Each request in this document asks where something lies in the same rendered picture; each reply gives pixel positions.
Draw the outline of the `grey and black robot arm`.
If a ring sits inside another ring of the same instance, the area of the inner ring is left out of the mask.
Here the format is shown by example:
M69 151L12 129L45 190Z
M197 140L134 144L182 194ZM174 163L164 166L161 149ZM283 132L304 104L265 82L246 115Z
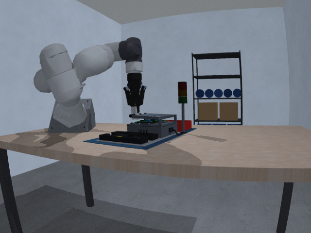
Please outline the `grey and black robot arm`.
M136 37L83 49L73 62L66 47L54 43L46 46L39 58L42 68L35 74L34 85L40 92L52 92L58 103L53 118L69 128L87 117L80 97L86 78L101 74L114 62L123 60L126 73L143 71L141 41Z

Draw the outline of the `red bin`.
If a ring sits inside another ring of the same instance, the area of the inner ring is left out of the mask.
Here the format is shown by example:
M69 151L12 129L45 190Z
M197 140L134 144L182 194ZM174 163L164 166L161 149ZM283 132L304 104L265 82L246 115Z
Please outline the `red bin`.
M191 120L185 120L185 131L191 129ZM178 132L182 131L182 121L177 120L177 130Z

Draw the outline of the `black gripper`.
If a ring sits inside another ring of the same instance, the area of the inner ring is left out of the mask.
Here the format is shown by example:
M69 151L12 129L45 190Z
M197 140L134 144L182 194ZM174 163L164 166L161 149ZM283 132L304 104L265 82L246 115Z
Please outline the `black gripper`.
M135 115L139 115L139 107L143 104L146 89L146 86L142 84L141 80L141 73L128 73L128 84L123 88L126 94L127 104L131 106L131 114Z

